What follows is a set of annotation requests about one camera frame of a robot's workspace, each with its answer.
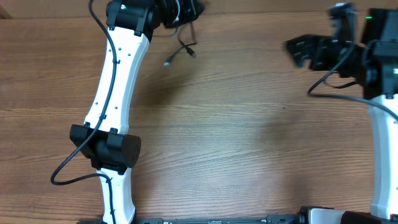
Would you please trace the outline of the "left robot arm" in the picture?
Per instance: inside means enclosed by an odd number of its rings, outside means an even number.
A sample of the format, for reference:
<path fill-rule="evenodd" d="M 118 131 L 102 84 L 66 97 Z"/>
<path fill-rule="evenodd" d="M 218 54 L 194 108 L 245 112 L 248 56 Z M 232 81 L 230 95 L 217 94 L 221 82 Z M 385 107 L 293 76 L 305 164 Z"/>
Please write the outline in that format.
<path fill-rule="evenodd" d="M 205 10 L 202 1 L 110 1 L 106 6 L 107 52 L 94 102 L 70 139 L 91 161 L 104 201 L 98 223 L 133 223 L 131 172 L 141 139 L 131 136 L 129 111 L 142 60 L 154 30 L 191 24 Z"/>

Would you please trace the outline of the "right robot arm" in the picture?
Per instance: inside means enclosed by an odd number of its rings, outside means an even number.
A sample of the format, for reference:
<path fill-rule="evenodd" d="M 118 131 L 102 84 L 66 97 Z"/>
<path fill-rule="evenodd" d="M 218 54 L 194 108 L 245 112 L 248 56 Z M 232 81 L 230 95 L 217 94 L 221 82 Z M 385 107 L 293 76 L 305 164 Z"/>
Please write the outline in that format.
<path fill-rule="evenodd" d="M 296 66 L 306 60 L 326 74 L 307 91 L 314 98 L 333 98 L 368 106 L 374 144 L 374 188 L 369 214 L 326 207 L 302 207 L 296 223 L 397 223 L 397 10 L 370 8 L 360 43 L 356 43 L 356 10 L 351 3 L 329 9 L 331 36 L 305 34 L 285 42 Z M 337 73 L 360 85 L 363 96 L 314 93 Z"/>

